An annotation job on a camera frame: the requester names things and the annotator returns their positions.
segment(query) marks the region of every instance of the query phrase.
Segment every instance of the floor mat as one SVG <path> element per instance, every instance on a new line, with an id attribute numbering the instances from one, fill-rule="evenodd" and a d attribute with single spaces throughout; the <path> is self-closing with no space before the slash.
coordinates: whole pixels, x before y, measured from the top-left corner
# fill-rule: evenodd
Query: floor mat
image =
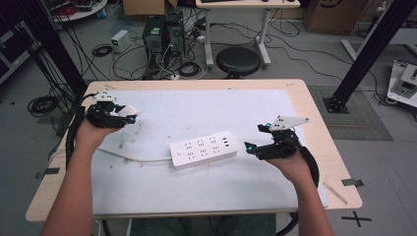
<path id="1" fill-rule="evenodd" d="M 353 92 L 346 106 L 349 114 L 328 113 L 323 97 L 337 87 L 308 87 L 334 140 L 392 141 L 392 136 L 363 92 Z"/>

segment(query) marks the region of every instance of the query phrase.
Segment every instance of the desk leg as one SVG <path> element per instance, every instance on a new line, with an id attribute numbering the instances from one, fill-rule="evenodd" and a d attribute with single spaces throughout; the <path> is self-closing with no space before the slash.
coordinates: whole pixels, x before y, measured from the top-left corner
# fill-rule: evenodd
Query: desk leg
<path id="1" fill-rule="evenodd" d="M 261 52 L 264 67 L 269 66 L 271 64 L 267 49 L 264 45 L 265 34 L 267 33 L 267 27 L 268 27 L 269 13 L 270 13 L 270 9 L 265 9 L 261 34 L 260 34 L 260 36 L 257 36 L 257 45 L 258 45 L 258 48 Z"/>
<path id="2" fill-rule="evenodd" d="M 210 32 L 209 32 L 209 9 L 206 9 L 206 37 L 205 37 L 205 52 L 206 52 L 206 64 L 208 67 L 212 67 L 214 65 L 214 61 L 212 60 L 212 53 L 211 53 L 211 43 L 210 43 Z"/>

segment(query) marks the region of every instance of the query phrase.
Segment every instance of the black stool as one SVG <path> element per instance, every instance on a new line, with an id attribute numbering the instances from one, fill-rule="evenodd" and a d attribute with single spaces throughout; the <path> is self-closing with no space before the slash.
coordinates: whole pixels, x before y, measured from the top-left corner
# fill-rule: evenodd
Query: black stool
<path id="1" fill-rule="evenodd" d="M 261 59 L 258 54 L 245 47 L 228 47 L 221 50 L 215 64 L 227 73 L 227 79 L 240 79 L 258 71 Z"/>

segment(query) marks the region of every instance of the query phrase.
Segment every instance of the white power strip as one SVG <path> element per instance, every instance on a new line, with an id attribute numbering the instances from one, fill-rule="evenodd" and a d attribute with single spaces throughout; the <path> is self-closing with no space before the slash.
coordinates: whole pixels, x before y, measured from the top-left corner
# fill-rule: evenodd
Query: white power strip
<path id="1" fill-rule="evenodd" d="M 229 131 L 170 145 L 176 169 L 221 160 L 236 155 L 237 146 Z"/>

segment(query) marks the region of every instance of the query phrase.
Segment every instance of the computer tower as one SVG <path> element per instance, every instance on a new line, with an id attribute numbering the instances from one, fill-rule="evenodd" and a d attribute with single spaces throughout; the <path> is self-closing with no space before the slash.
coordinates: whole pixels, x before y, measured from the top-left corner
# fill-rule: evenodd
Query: computer tower
<path id="1" fill-rule="evenodd" d="M 170 47 L 168 28 L 164 16 L 149 16 L 142 34 L 151 69 L 166 68 L 169 64 Z"/>
<path id="2" fill-rule="evenodd" d="M 181 11 L 170 12 L 166 19 L 168 26 L 169 38 L 172 44 L 172 56 L 185 55 L 185 41 L 184 41 L 184 14 Z"/>

